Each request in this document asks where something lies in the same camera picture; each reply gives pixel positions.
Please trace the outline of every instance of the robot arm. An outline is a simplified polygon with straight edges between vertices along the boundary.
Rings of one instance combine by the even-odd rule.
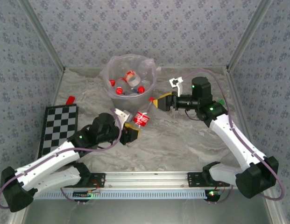
[[[172,87],[178,87],[177,84],[181,84],[181,82],[179,78],[170,80]],[[232,123],[233,129],[254,153],[247,150],[231,129],[227,110],[221,103],[213,101],[211,85],[206,77],[192,79],[191,85],[191,95],[181,94],[180,88],[179,94],[177,92],[170,92],[154,100],[153,103],[163,111],[169,111],[171,107],[175,110],[195,110],[197,117],[207,127],[212,129],[234,154],[240,168],[226,166],[220,162],[213,162],[203,167],[202,175],[205,181],[221,181],[236,185],[239,191],[247,198],[252,198],[274,186],[276,183],[275,177],[255,156],[257,155],[265,161],[275,173],[278,170],[278,161],[273,156],[267,158]]]
[[[30,205],[34,198],[53,189],[87,184],[91,173],[83,163],[75,163],[58,171],[92,151],[82,151],[78,148],[97,148],[100,143],[112,143],[118,138],[120,128],[123,128],[120,138],[123,145],[137,139],[139,130],[125,125],[125,122],[131,119],[131,114],[118,109],[115,110],[115,114],[119,117],[118,126],[115,125],[112,115],[102,113],[94,119],[92,125],[74,133],[54,151],[15,170],[12,167],[4,169],[0,187],[3,188],[2,192],[11,212],[22,210]]]

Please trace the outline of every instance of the clear plastic bag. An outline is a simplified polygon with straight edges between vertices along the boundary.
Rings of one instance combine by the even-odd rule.
[[[141,77],[141,80],[146,80],[150,85],[147,90],[142,94],[118,95],[112,87],[110,80],[117,80],[124,77],[126,73],[133,70]],[[156,68],[154,59],[147,58],[140,55],[123,55],[114,56],[107,63],[106,67],[100,72],[100,76],[103,79],[104,87],[108,96],[112,99],[115,108],[120,110],[127,110],[133,115],[136,114],[138,109],[149,103],[149,98],[153,94],[154,86],[158,73],[161,72],[161,68]]]

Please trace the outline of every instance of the white plastic bracket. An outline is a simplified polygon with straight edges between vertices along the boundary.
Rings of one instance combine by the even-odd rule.
[[[233,122],[234,130],[237,131],[238,135],[244,140],[244,142],[254,151],[251,154],[248,149],[239,141],[236,135],[233,133],[229,125],[229,117],[226,114],[220,115],[216,120],[212,120],[210,123],[210,128],[213,130],[228,146],[231,152],[236,157],[241,169],[244,171],[250,167],[250,163],[257,164],[260,161],[255,157],[255,155],[260,156],[264,159],[265,154],[259,151],[238,129],[238,127]]]
[[[209,169],[209,173],[215,181],[221,181],[236,186],[236,174],[242,173],[242,169],[219,163],[212,166]]]
[[[172,78],[169,80],[172,88],[178,88],[178,96],[180,97],[180,95],[182,94],[182,82],[183,82],[183,79],[182,77],[179,77],[179,78]]]
[[[54,172],[34,186],[34,188],[38,190],[34,194],[34,198],[65,186],[75,185],[80,179],[79,171],[75,167],[70,167],[60,172]]]
[[[132,114],[129,113],[128,111],[121,111],[119,109],[115,109],[115,114],[119,117],[120,123],[121,123],[121,130],[123,129],[124,123],[129,122],[132,119]]]
[[[68,148],[74,148],[74,146],[71,142],[66,141],[61,146],[59,146],[57,149],[46,154],[45,156],[41,157],[40,159],[38,159],[38,160],[28,164],[28,165],[25,165],[23,167],[16,169],[15,175],[25,173],[32,166],[44,161],[45,159],[47,159],[48,157],[50,157],[52,155],[57,155],[58,152],[60,152],[64,149],[68,149]],[[17,180],[19,181],[19,183],[21,183],[21,182],[23,183],[22,188],[24,190],[31,190],[33,187],[36,186],[37,183],[42,181],[43,178],[47,177],[52,172],[55,172],[57,169],[61,168],[62,166],[66,165],[70,162],[76,161],[78,159],[79,159],[79,154],[77,152],[75,152],[74,150],[70,150],[70,151],[61,153],[58,156],[55,156],[55,157],[51,158],[50,160],[44,162],[43,164],[36,167],[32,171],[26,173],[25,175],[18,177]]]

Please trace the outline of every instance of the black and white checkerboard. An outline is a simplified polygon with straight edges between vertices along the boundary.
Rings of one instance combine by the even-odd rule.
[[[77,131],[76,104],[46,107],[38,158],[55,150]]]

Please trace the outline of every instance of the gray marble table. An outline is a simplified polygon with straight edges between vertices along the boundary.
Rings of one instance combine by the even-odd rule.
[[[162,69],[157,78],[154,97],[161,96],[172,88],[169,79],[185,76],[194,69]],[[76,97],[79,106],[78,128],[91,124],[102,112],[113,107],[98,77],[98,69],[66,70],[58,91],[56,105],[65,104],[69,95]],[[231,108],[236,124],[235,107],[226,77],[216,73]],[[215,100],[222,99],[214,79],[206,73],[212,85]],[[184,94],[191,93],[191,77],[183,82]],[[201,170],[213,161],[237,165],[237,161],[224,142],[201,121],[186,117],[184,110],[162,112],[153,109],[153,117],[136,141],[123,146],[120,143],[104,152],[89,153],[80,161],[91,171],[190,171]]]

